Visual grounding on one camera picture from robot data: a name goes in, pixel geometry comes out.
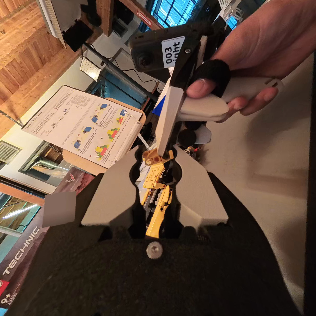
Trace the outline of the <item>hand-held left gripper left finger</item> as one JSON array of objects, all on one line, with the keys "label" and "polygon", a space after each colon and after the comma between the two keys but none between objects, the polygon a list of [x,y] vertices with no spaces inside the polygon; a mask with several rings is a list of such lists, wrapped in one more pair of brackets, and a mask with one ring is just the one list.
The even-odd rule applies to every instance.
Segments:
[{"label": "hand-held left gripper left finger", "polygon": [[146,212],[140,204],[136,180],[144,146],[138,145],[104,173],[81,220],[83,226],[123,227],[132,238],[142,239],[146,232]]}]

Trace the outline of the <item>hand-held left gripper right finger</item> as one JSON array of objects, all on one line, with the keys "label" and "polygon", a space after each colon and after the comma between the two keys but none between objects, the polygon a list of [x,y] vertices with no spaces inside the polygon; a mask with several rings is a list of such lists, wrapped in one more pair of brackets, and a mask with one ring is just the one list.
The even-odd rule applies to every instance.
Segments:
[{"label": "hand-held left gripper right finger", "polygon": [[228,215],[207,170],[178,146],[173,147],[175,195],[180,204],[178,219],[196,233],[204,227],[226,224]]}]

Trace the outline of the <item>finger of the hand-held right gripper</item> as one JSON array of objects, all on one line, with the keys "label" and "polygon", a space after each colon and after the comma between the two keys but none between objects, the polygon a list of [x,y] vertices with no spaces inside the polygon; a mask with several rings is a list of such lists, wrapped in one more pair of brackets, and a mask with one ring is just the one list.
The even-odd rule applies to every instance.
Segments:
[{"label": "finger of the hand-held right gripper", "polygon": [[156,126],[157,154],[163,156],[172,134],[177,114],[184,102],[184,90],[169,86]]}]

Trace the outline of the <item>yellow curved beam piece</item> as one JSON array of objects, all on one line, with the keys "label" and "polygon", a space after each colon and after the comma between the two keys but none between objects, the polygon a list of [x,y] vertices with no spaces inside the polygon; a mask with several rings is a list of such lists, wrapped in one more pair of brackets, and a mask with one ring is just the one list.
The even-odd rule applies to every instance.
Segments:
[{"label": "yellow curved beam piece", "polygon": [[142,154],[142,159],[147,166],[152,166],[156,164],[164,164],[172,159],[174,159],[173,151],[170,150],[165,153],[164,156],[160,156],[157,153],[157,148],[145,151]]}]

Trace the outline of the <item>yellow brick car model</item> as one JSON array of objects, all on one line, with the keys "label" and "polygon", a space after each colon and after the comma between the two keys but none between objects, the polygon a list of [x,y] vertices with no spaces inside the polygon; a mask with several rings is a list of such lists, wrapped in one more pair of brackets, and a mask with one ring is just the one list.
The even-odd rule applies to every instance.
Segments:
[{"label": "yellow brick car model", "polygon": [[162,175],[165,170],[165,164],[149,166],[149,172],[143,184],[143,188],[147,190],[141,201],[141,205],[143,206],[145,206],[145,203],[148,201],[150,194],[154,193],[154,191],[160,190],[160,196],[158,198],[156,208],[146,230],[146,236],[156,239],[159,238],[166,210],[172,202],[172,188],[170,185],[161,182]]}]

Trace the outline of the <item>grey desk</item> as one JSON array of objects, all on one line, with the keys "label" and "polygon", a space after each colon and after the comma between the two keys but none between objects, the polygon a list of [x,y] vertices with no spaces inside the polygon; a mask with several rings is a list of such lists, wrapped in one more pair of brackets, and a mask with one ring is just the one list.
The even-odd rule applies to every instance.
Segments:
[{"label": "grey desk", "polygon": [[311,54],[259,112],[208,122],[212,139],[201,152],[201,164],[261,226],[301,314],[313,65]]}]

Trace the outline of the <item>person's right hand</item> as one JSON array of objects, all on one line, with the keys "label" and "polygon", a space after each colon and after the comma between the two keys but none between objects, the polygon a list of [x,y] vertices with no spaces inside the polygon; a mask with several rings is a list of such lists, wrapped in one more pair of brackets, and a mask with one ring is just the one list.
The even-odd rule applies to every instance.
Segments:
[{"label": "person's right hand", "polygon": [[225,62],[232,76],[282,80],[316,47],[316,1],[272,0],[246,18],[210,60]]}]

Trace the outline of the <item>white handwritten sign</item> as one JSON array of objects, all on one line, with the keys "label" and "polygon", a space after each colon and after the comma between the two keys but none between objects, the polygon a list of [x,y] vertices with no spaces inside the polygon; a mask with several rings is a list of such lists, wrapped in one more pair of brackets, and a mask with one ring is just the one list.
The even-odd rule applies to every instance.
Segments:
[{"label": "white handwritten sign", "polygon": [[98,81],[102,71],[99,66],[94,64],[85,56],[83,56],[81,59],[80,70],[96,82]]}]

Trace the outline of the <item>printed instruction sheet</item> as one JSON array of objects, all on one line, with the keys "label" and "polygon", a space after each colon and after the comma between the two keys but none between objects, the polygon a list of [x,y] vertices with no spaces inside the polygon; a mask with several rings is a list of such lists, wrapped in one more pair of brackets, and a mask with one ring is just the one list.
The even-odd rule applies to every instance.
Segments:
[{"label": "printed instruction sheet", "polygon": [[135,107],[63,85],[22,130],[108,169],[130,150],[143,118]]}]

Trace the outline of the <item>white ceiling device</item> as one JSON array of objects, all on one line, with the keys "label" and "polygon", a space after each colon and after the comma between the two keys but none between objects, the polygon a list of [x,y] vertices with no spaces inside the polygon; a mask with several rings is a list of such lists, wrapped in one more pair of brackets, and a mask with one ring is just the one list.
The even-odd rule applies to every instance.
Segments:
[{"label": "white ceiling device", "polygon": [[76,52],[92,36],[93,30],[81,20],[87,0],[36,0],[49,32],[66,48]]}]

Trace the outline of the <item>toy car set box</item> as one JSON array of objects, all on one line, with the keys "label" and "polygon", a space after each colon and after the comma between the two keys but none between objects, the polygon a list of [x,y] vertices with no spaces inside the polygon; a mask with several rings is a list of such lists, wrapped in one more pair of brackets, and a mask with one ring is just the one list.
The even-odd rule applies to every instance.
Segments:
[{"label": "toy car set box", "polygon": [[[79,194],[95,176],[72,167],[61,179],[53,194]],[[42,228],[44,208],[40,208],[0,265],[0,315],[5,315],[18,295],[34,254],[48,228]]]}]

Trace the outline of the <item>white vent unit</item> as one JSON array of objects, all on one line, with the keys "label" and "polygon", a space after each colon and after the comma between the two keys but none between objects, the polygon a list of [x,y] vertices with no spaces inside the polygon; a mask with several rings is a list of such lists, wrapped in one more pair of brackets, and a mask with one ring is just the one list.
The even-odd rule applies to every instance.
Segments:
[{"label": "white vent unit", "polygon": [[1,140],[0,141],[1,163],[10,164],[21,150],[22,149]]}]

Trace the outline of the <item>silver air duct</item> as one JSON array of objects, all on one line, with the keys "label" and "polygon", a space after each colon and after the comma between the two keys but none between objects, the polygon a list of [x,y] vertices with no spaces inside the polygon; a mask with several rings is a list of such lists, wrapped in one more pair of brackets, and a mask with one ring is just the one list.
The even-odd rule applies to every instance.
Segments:
[{"label": "silver air duct", "polygon": [[42,172],[50,176],[61,176],[65,175],[69,169],[60,167],[58,163],[47,160],[43,157],[38,157],[29,167],[29,169],[34,169],[36,171]]}]

